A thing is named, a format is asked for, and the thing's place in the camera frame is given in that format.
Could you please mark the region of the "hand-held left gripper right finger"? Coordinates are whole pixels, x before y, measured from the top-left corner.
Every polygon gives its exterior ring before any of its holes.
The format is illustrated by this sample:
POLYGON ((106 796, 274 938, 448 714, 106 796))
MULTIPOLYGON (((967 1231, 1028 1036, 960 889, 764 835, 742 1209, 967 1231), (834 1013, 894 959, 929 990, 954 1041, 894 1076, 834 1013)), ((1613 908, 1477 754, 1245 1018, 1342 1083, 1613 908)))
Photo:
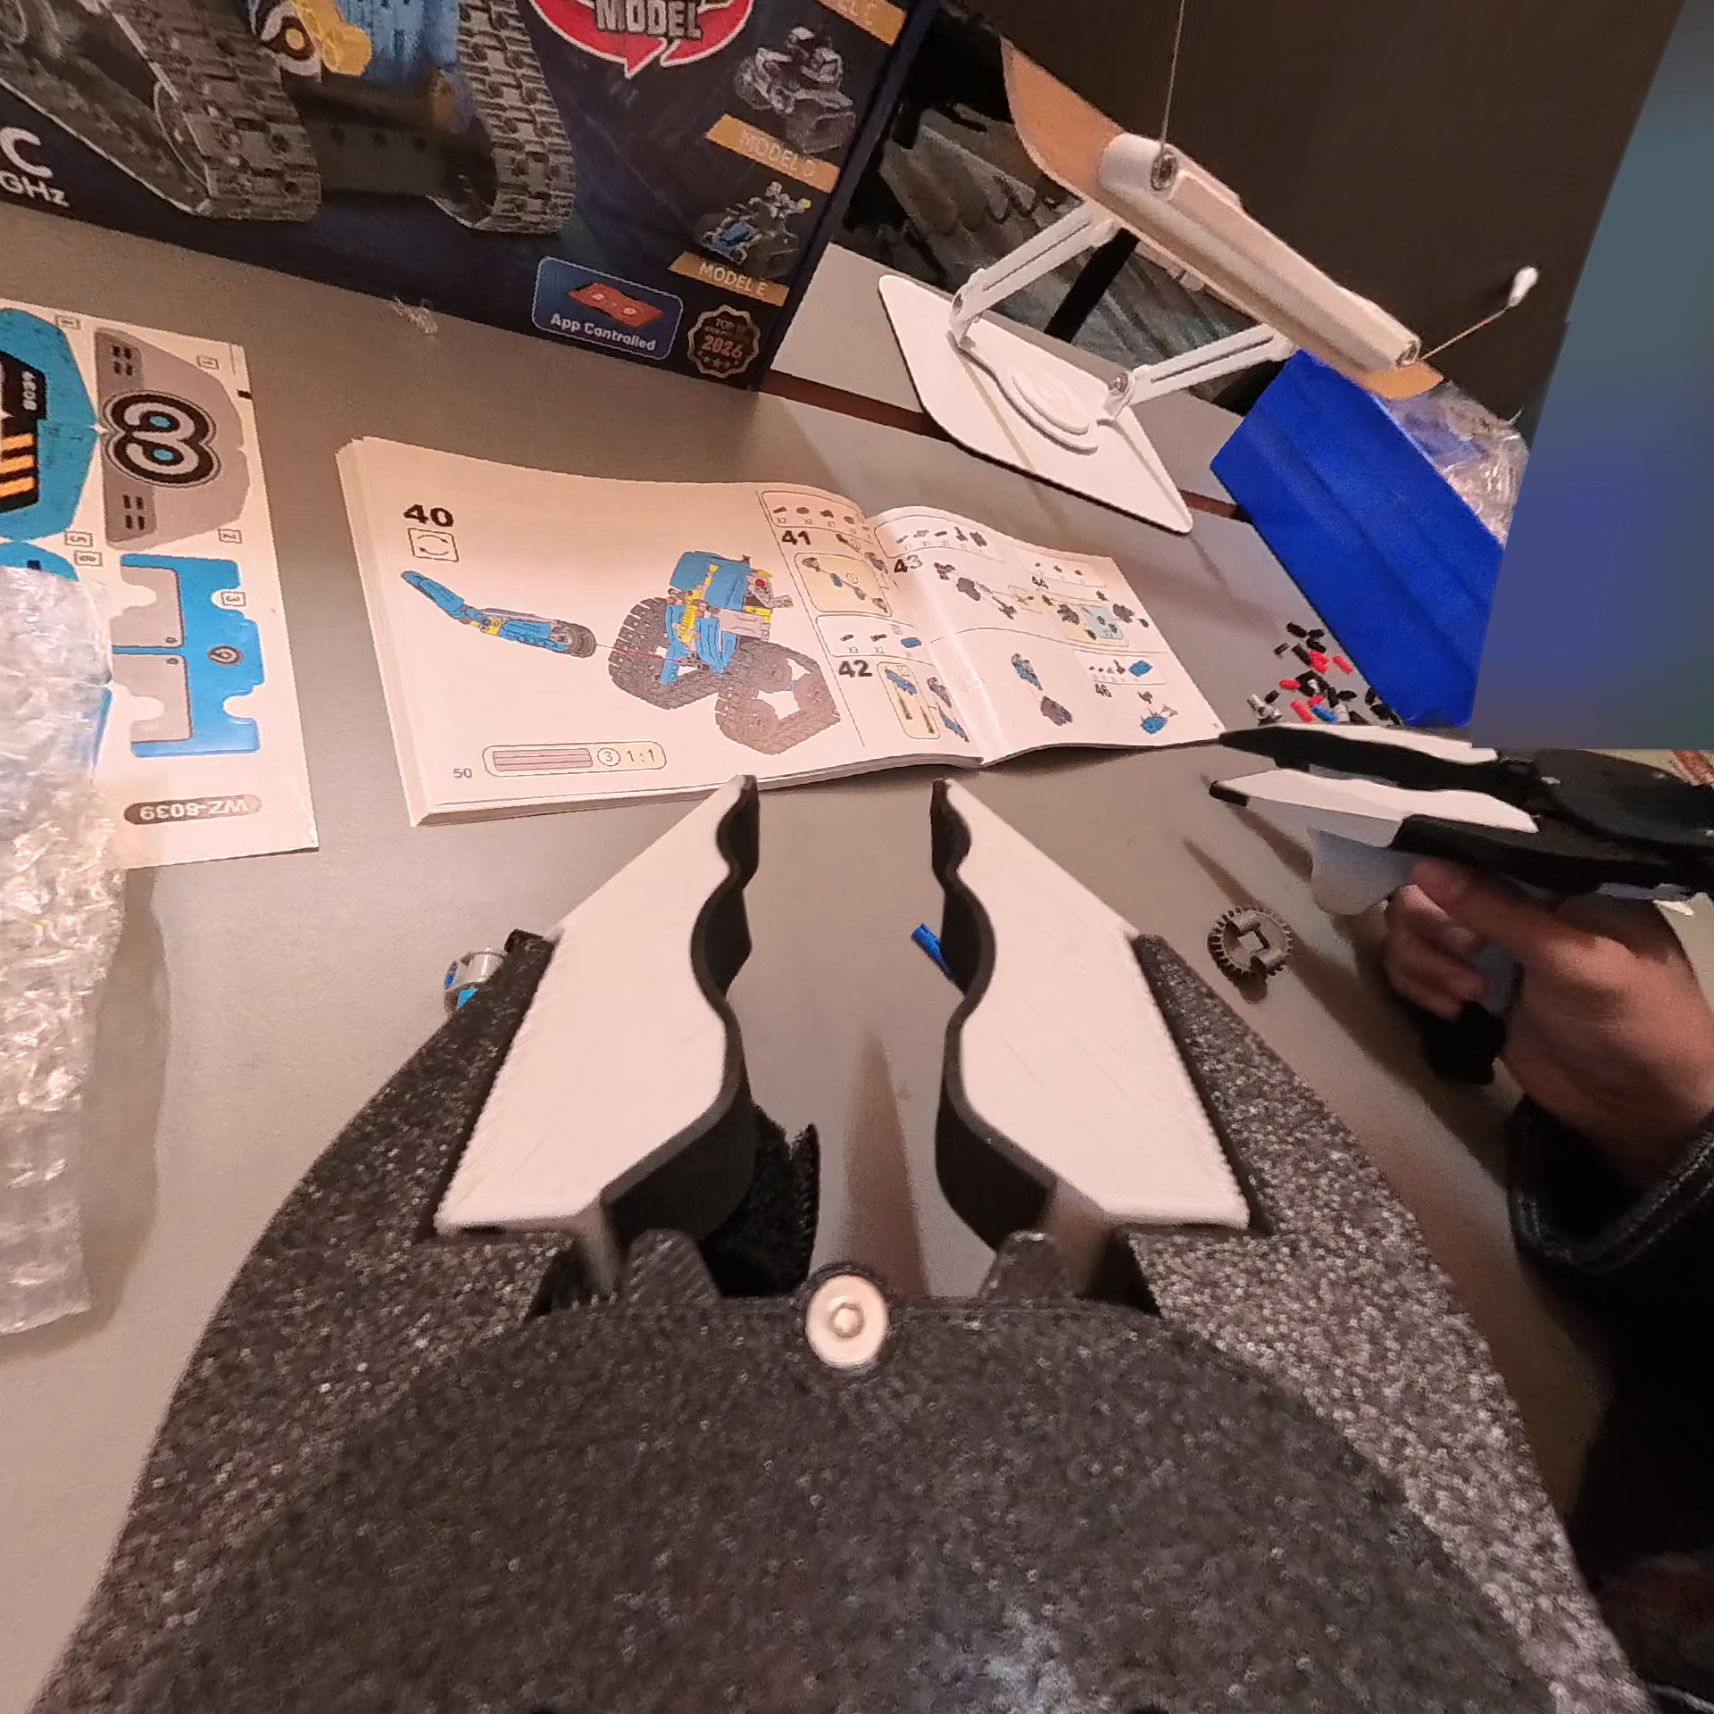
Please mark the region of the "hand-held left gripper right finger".
POLYGON ((957 988, 935 1118, 952 1214, 992 1250, 1052 1238, 1080 1288, 1132 1231, 1249 1233, 1140 932, 965 785, 935 782, 929 824, 957 988))

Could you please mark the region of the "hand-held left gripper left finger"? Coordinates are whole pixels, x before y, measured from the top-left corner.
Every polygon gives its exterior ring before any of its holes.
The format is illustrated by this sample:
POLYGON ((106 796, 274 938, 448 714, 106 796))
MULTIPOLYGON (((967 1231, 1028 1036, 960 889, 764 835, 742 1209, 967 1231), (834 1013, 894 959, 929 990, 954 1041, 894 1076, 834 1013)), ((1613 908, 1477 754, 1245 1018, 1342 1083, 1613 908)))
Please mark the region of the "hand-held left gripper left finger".
POLYGON ((441 1236, 565 1236, 606 1292, 642 1233, 703 1238, 739 1210, 759 1121, 725 993, 750 950, 756 796, 717 787, 553 931, 441 1236))

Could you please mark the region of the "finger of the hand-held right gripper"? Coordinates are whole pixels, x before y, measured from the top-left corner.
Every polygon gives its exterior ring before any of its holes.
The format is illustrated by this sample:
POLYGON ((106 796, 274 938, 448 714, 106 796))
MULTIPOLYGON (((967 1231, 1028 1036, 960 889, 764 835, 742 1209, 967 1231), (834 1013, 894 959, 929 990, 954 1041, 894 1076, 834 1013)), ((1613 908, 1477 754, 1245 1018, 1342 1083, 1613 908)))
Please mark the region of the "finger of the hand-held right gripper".
POLYGON ((1388 849, 1412 818, 1536 835, 1536 822, 1524 808, 1466 787, 1421 789, 1363 777, 1264 771, 1212 782, 1208 793, 1303 841, 1333 832, 1363 847, 1388 849))
POLYGON ((1325 774, 1477 774, 1503 767, 1498 752, 1407 729, 1340 724, 1259 726, 1215 739, 1242 755, 1278 767, 1325 774))

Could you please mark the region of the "person's right forearm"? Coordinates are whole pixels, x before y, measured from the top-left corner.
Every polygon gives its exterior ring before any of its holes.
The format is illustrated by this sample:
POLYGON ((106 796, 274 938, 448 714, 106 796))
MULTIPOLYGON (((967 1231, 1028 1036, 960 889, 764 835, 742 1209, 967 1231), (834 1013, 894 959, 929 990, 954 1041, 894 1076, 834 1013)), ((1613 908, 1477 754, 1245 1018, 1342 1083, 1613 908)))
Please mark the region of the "person's right forearm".
POLYGON ((1663 1331, 1712 1311, 1712 1118, 1651 1185, 1520 1099, 1506 1124, 1515 1247, 1598 1319, 1663 1331))

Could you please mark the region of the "grey desk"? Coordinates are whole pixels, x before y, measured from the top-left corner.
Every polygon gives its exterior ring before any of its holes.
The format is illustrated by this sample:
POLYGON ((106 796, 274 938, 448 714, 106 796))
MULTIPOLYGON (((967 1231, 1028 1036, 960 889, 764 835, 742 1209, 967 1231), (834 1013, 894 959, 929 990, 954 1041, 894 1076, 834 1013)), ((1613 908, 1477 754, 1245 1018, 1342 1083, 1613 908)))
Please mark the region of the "grey desk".
MULTIPOLYGON (((337 451, 386 437, 509 466, 670 482, 806 482, 863 509, 926 502, 1114 559, 1224 721, 1285 623, 1313 618, 1224 510, 1172 539, 1001 475, 904 427, 876 272, 826 251, 783 394, 608 356, 3 209, 3 295, 246 352, 317 849, 135 872, 87 1094, 93 1308, 3 1339, 3 1711, 28 1711, 74 1633, 173 1386, 295 1179, 442 1017, 442 967, 548 929, 681 814, 640 802, 416 828, 401 805, 337 451)), ((1075 754, 970 791, 1159 932, 1313 1085, 1418 1217, 1491 1346, 1542 1484, 1567 1513, 1604 1410, 1604 1348, 1513 1255, 1506 1083, 1431 1078, 1355 922, 1313 908, 1299 847, 1208 782, 1250 757, 1075 754), (1209 959, 1228 908, 1274 912, 1264 988, 1209 959)))

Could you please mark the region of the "black desk partition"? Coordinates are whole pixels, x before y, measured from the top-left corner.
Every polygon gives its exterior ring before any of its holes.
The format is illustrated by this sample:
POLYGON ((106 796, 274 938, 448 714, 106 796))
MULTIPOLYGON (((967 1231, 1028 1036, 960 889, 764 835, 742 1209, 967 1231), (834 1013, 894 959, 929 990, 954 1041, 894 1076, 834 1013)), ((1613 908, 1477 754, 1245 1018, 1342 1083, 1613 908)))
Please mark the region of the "black desk partition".
MULTIPOLYGON (((970 5, 1156 137, 1172 5, 970 5)), ((1545 394, 1672 3, 1190 3, 1171 143, 1500 416, 1545 394)))

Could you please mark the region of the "person's right hand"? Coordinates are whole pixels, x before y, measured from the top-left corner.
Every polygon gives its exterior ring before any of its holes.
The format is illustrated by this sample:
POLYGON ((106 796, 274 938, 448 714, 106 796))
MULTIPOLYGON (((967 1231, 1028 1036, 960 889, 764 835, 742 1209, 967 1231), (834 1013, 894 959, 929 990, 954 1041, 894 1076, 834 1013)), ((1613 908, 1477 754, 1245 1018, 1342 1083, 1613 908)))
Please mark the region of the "person's right hand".
POLYGON ((1651 905, 1536 903, 1500 877, 1420 861, 1385 905, 1380 967, 1397 996, 1458 1021, 1488 997, 1483 954, 1515 965, 1506 1070, 1631 1187, 1661 1183, 1712 1110, 1712 1013, 1651 905))

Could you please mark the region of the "black gear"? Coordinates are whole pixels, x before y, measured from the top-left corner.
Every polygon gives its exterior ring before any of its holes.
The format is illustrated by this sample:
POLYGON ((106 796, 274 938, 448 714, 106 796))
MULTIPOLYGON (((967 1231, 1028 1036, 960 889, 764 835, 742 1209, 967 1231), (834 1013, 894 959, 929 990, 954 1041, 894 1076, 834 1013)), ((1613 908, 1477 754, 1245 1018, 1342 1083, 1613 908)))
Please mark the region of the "black gear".
POLYGON ((1259 907, 1224 910, 1206 932, 1214 965, 1238 988, 1264 988, 1294 959, 1295 938, 1274 912, 1259 907))

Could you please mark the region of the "blue plastic bin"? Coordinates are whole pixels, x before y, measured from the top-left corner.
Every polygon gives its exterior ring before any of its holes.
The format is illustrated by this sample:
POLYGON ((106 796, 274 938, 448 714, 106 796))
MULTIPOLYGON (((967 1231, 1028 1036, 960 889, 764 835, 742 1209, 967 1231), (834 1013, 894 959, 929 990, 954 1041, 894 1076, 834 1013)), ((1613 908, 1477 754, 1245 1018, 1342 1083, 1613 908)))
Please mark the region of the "blue plastic bin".
POLYGON ((1391 711, 1466 726, 1503 547, 1383 402, 1298 352, 1212 471, 1391 711))

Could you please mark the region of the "clear plastic bag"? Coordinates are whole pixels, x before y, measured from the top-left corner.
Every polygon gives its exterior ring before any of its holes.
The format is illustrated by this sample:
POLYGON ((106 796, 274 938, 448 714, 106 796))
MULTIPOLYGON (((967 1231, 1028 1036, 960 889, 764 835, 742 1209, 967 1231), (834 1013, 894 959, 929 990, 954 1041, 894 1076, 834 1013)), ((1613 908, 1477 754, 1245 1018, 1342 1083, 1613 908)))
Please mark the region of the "clear plastic bag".
POLYGON ((1527 467, 1527 443, 1451 379, 1385 410, 1474 519, 1506 544, 1527 467))

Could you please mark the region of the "open instruction booklet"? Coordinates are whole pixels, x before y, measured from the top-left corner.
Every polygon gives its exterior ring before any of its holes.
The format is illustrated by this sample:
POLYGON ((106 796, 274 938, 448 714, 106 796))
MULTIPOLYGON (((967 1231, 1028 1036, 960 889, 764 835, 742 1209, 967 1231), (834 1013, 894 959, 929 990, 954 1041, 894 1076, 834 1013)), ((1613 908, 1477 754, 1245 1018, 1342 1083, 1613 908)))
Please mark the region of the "open instruction booklet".
POLYGON ((1226 731, 1100 555, 803 484, 337 457, 411 824, 1226 731))

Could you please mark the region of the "short metal rod white tip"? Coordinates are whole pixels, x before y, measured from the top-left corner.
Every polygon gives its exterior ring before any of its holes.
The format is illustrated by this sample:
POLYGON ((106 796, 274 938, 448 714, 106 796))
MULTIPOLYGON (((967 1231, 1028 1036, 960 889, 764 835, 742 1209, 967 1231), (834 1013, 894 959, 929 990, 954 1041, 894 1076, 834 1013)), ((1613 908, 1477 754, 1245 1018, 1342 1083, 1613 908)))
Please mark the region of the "short metal rod white tip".
POLYGON ((1506 289, 1506 300, 1498 309, 1490 310, 1488 314, 1480 314, 1479 319, 1470 320, 1466 327, 1456 328, 1455 332, 1447 334, 1431 349, 1423 349, 1420 354, 1420 363, 1430 365, 1434 358, 1441 358, 1442 354, 1451 352, 1458 343, 1466 341, 1473 332, 1488 328, 1490 324, 1498 322, 1503 314, 1509 314, 1511 310, 1520 309, 1527 300, 1527 295, 1531 294, 1531 288, 1536 285, 1539 277, 1541 275, 1539 275, 1539 269, 1534 266, 1518 267, 1513 272, 1511 279, 1509 279, 1507 289, 1506 289))

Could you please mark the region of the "bubble wrap bag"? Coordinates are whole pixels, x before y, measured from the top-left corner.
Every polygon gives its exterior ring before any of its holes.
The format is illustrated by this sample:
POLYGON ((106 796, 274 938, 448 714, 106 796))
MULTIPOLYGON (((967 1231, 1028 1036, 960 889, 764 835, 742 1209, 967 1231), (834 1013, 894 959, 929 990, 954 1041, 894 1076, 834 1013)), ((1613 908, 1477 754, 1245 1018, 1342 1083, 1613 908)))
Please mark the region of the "bubble wrap bag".
POLYGON ((84 1094, 122 925, 95 782, 112 702, 97 593, 39 544, 1 562, 1 1332, 81 1314, 84 1094))

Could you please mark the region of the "blue sticker sheet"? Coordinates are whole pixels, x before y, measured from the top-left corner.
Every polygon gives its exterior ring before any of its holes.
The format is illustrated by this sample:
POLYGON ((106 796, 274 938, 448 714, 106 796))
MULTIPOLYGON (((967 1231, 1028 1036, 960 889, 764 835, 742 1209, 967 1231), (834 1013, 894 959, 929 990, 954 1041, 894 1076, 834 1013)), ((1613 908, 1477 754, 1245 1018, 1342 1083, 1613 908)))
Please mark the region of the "blue sticker sheet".
POLYGON ((100 605, 122 866, 314 850, 242 346, 3 300, 1 354, 3 568, 100 605))

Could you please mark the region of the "dark blue robot kit box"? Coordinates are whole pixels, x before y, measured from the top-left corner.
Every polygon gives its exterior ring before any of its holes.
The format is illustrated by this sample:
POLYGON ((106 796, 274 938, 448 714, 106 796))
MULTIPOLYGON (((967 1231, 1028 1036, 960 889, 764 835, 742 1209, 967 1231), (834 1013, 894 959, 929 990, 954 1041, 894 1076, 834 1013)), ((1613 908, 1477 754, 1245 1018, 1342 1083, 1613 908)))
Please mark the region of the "dark blue robot kit box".
POLYGON ((754 390, 933 12, 3 3, 3 199, 754 390))

